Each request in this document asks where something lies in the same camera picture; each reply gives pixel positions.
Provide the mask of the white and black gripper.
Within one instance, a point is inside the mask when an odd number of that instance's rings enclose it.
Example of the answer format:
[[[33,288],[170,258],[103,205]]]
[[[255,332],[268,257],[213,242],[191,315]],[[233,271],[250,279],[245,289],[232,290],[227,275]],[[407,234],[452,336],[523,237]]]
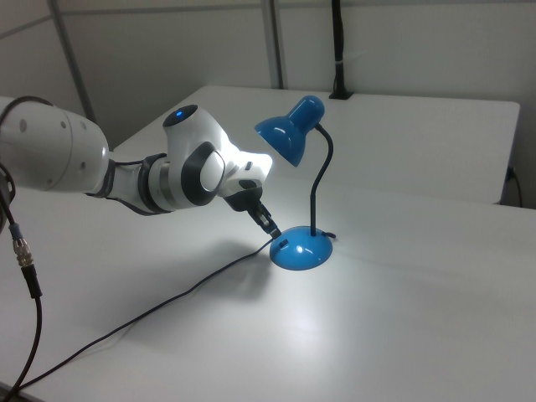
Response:
[[[273,240],[280,237],[281,231],[260,201],[272,158],[267,154],[240,151],[234,145],[225,148],[221,155],[225,168],[220,197],[234,211],[248,210],[249,216]]]

